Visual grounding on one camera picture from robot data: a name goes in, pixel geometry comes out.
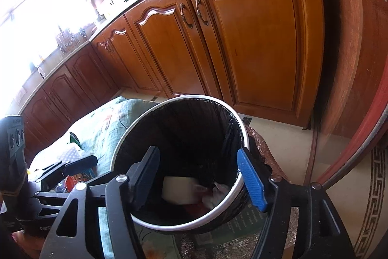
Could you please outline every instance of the metal screw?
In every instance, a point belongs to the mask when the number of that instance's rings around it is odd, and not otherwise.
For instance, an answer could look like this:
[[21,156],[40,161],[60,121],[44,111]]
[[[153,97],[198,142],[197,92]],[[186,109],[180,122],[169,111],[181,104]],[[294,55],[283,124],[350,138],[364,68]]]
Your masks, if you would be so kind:
[[274,182],[274,183],[279,183],[283,180],[282,176],[279,176],[279,175],[272,175],[270,177],[270,179]]
[[322,189],[322,185],[320,183],[310,183],[310,186],[315,190]]
[[77,183],[75,188],[79,191],[86,189],[88,185],[85,182]]
[[119,176],[116,177],[116,181],[117,181],[118,183],[123,183],[123,182],[126,181],[127,179],[128,179],[128,176],[126,176],[126,175],[119,175]]

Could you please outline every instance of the red curved edge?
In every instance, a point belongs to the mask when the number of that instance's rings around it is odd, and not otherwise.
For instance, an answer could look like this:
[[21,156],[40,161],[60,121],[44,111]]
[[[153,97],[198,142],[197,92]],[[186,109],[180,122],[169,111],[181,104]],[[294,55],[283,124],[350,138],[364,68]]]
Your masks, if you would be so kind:
[[[373,128],[380,120],[383,111],[385,110],[388,102],[388,56],[385,60],[384,72],[380,80],[379,87],[377,89],[376,95],[373,98],[372,104],[366,113],[364,120],[362,120],[361,125],[358,127],[358,130],[353,135],[348,146],[341,152],[338,159],[317,179],[317,182],[324,184],[328,181],[338,170],[340,170],[346,162],[357,152],[361,147],[364,141],[372,132]],[[365,156],[369,151],[364,150],[361,154]],[[344,172],[343,175],[338,179],[343,178],[351,169],[348,169]]]

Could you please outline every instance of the floor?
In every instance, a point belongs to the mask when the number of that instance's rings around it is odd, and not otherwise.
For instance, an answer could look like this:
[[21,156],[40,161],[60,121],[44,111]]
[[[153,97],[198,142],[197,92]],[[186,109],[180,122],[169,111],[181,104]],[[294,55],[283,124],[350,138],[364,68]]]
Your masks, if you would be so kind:
[[[155,102],[166,98],[144,95],[128,90],[120,91],[117,96],[126,99],[142,99]],[[239,114],[245,124],[252,127],[267,142],[267,145],[288,179],[295,184],[303,184],[305,178],[312,131],[302,130],[300,126],[261,119]]]

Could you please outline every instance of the greek key pattern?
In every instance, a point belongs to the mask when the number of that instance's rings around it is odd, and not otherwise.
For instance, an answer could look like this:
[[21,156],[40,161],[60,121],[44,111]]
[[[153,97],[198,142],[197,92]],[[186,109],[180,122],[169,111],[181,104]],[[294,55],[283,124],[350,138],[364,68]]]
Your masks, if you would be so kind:
[[386,149],[378,150],[376,147],[371,151],[371,186],[368,204],[360,234],[354,245],[357,259],[365,258],[379,222],[385,188],[386,151]]

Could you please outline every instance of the blue rubber pad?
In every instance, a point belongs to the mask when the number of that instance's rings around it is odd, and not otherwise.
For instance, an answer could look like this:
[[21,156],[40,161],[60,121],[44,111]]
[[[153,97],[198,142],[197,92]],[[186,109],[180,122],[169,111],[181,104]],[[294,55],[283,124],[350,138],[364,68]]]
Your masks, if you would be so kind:
[[265,212],[268,203],[264,195],[264,185],[243,149],[239,149],[237,152],[237,166],[243,175],[253,205],[258,207],[260,211]]

